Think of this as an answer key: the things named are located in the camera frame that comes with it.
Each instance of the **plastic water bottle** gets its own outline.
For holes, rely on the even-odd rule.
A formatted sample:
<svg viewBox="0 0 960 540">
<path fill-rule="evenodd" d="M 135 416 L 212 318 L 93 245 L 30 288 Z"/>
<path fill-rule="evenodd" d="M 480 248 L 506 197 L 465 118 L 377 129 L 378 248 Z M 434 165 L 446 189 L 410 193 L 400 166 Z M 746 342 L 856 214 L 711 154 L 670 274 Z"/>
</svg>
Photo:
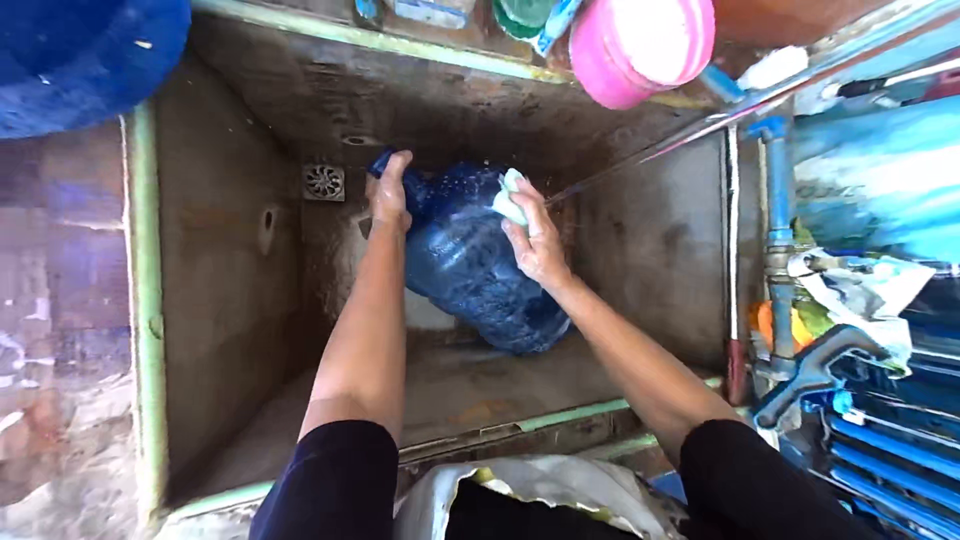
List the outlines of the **plastic water bottle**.
<svg viewBox="0 0 960 540">
<path fill-rule="evenodd" d="M 370 166 L 379 178 L 393 149 Z M 506 167 L 457 163 L 427 181 L 403 174 L 407 210 L 406 284 L 436 307 L 512 353 L 549 349 L 570 319 L 537 282 L 516 267 L 514 250 L 491 209 Z"/>
</svg>

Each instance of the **floor drain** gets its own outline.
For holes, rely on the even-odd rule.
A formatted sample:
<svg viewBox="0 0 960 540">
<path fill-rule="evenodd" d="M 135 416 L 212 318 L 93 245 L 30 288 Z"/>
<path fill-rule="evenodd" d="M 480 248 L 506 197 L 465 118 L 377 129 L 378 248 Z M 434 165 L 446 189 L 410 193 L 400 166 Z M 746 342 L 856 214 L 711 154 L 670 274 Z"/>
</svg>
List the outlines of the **floor drain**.
<svg viewBox="0 0 960 540">
<path fill-rule="evenodd" d="M 303 166 L 303 198 L 312 201 L 344 200 L 344 169 L 309 163 Z"/>
</svg>

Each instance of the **blue container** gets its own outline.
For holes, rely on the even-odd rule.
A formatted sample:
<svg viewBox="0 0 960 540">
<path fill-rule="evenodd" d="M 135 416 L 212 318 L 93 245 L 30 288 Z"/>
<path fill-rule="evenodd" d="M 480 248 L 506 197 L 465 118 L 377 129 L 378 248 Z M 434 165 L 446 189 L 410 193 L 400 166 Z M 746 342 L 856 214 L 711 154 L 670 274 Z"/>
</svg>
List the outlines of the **blue container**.
<svg viewBox="0 0 960 540">
<path fill-rule="evenodd" d="M 379 178 L 394 150 L 370 166 Z M 516 267 L 514 250 L 491 209 L 506 167 L 457 163 L 427 181 L 403 174 L 407 210 L 406 284 L 434 306 L 475 327 L 491 345 L 515 354 L 546 351 L 570 318 Z"/>
<path fill-rule="evenodd" d="M 4 2 L 0 138 L 99 124 L 153 93 L 177 64 L 188 0 Z"/>
</svg>

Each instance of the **person's right hand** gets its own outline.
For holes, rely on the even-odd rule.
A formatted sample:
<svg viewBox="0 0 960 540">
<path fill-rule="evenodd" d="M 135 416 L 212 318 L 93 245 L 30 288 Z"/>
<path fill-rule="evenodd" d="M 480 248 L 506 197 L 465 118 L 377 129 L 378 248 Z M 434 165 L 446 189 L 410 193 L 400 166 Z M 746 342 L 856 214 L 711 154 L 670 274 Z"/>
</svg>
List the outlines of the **person's right hand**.
<svg viewBox="0 0 960 540">
<path fill-rule="evenodd" d="M 530 224 L 529 233 L 513 221 L 504 218 L 500 226 L 514 246 L 516 266 L 528 278 L 550 290 L 558 287 L 572 275 L 564 259 L 560 233 L 550 220 L 543 195 L 526 178 L 516 181 L 519 191 L 510 198 L 520 205 Z"/>
</svg>

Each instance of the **white sponge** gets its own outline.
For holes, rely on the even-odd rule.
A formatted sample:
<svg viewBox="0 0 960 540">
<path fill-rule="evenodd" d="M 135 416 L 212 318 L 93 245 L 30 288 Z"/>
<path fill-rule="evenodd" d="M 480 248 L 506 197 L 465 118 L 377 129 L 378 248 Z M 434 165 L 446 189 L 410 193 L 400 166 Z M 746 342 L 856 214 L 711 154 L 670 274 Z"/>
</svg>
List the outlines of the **white sponge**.
<svg viewBox="0 0 960 540">
<path fill-rule="evenodd" d="M 507 171 L 507 174 L 500 177 L 501 188 L 496 196 L 493 197 L 491 208 L 510 221 L 526 227 L 528 222 L 527 216 L 523 213 L 523 209 L 517 203 L 510 200 L 511 193 L 520 191 L 516 186 L 516 180 L 519 178 L 523 178 L 523 175 L 516 169 L 510 169 Z"/>
</svg>

